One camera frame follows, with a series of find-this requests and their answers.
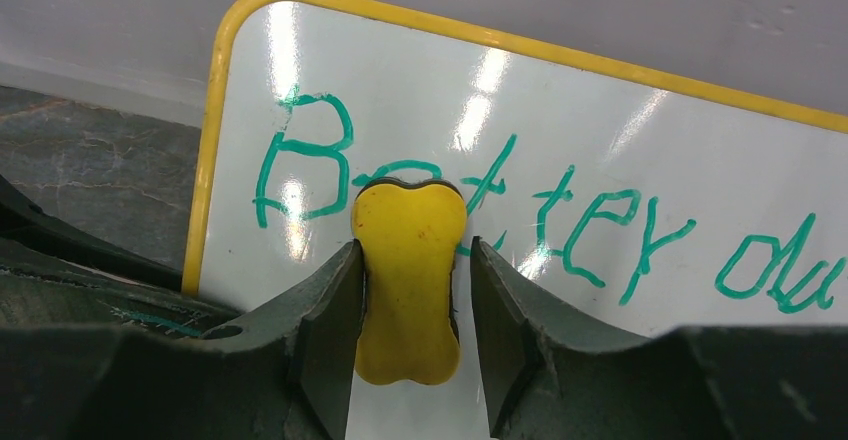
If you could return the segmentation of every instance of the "yellow border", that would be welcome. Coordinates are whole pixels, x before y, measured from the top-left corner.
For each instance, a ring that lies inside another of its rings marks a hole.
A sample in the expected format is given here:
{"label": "yellow border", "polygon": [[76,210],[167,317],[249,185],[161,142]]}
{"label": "yellow border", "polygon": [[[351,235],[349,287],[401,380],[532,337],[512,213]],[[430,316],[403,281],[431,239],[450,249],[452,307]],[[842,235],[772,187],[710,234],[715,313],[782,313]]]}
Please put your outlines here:
{"label": "yellow border", "polygon": [[182,290],[183,293],[189,295],[196,296],[200,286],[200,264],[203,260],[203,248],[206,242],[206,226],[212,196],[212,178],[215,174],[215,156],[218,151],[221,116],[224,108],[224,95],[227,89],[233,41],[247,17],[269,3],[280,1],[296,1],[350,13],[487,47],[496,47],[528,57],[637,82],[690,97],[702,98],[731,107],[848,133],[848,117],[846,116],[720,87],[374,0],[238,0],[224,16],[215,36],[215,45],[212,51],[212,65],[206,95],[206,114],[200,136],[200,152],[197,158],[194,198],[189,221],[185,265],[183,267]]}

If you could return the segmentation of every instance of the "dark marble floor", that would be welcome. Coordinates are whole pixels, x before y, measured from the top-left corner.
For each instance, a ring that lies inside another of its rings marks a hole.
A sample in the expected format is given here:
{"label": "dark marble floor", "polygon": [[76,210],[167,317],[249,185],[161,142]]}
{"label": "dark marble floor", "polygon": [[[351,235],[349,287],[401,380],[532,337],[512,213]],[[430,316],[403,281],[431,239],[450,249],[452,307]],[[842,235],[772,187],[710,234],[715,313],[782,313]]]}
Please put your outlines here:
{"label": "dark marble floor", "polygon": [[46,213],[182,269],[200,129],[0,87],[0,175]]}

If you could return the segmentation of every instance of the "gray wall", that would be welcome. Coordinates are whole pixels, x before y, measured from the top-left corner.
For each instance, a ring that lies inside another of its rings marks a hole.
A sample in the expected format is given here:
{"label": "gray wall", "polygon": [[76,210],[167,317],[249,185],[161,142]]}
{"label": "gray wall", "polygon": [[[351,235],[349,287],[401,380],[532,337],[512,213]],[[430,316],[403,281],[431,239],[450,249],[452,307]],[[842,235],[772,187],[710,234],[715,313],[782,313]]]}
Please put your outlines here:
{"label": "gray wall", "polygon": [[[0,84],[199,125],[234,1],[0,0]],[[848,0],[381,1],[848,114]]]}

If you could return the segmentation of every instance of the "white board surface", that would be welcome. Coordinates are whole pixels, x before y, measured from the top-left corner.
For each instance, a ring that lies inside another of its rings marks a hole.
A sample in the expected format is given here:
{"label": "white board surface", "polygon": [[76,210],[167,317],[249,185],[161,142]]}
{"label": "white board surface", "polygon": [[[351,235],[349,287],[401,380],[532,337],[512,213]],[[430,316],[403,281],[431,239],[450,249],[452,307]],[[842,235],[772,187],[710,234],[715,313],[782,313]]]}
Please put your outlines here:
{"label": "white board surface", "polygon": [[[204,298],[259,306],[351,238],[367,178],[437,172],[480,199],[464,246],[617,327],[848,323],[844,134],[302,3],[231,58]],[[355,377],[349,439],[488,438],[467,257],[454,279],[458,373]]]}

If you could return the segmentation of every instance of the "yellow eraser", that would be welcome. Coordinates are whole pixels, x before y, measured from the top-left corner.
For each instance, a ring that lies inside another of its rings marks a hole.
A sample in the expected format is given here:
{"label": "yellow eraser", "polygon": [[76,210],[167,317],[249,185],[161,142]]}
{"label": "yellow eraser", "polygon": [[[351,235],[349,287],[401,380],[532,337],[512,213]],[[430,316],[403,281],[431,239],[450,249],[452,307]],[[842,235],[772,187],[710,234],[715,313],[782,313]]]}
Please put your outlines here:
{"label": "yellow eraser", "polygon": [[459,365],[451,274],[466,223],[451,184],[380,178],[353,203],[366,270],[356,372],[368,383],[447,382]]}

